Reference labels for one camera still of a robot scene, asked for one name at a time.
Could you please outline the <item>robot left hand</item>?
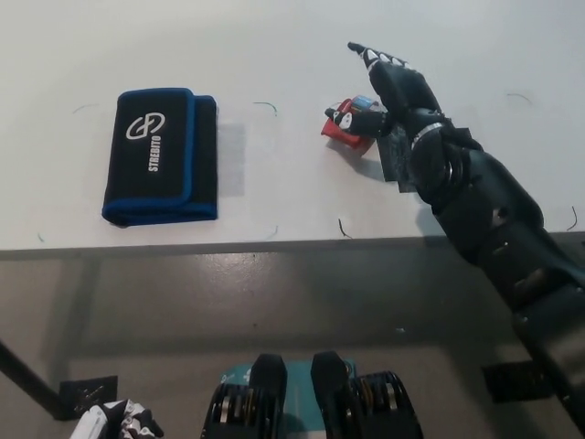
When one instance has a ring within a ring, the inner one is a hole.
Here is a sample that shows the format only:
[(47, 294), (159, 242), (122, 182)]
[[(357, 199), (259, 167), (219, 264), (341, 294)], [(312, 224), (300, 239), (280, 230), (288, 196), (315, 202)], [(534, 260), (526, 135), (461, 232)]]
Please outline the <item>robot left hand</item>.
[(138, 402), (123, 400), (96, 404), (79, 419), (70, 439), (164, 438), (152, 411)]

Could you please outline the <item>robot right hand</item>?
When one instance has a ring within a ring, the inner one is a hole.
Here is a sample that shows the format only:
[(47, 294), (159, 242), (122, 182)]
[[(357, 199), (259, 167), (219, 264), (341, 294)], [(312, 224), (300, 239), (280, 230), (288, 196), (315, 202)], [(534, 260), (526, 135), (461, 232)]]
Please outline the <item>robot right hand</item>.
[(327, 109), (325, 115), (342, 131), (380, 137), (398, 125), (413, 140), (426, 127), (447, 123), (428, 82), (408, 62), (355, 42), (347, 47), (362, 59), (383, 109), (357, 113)]

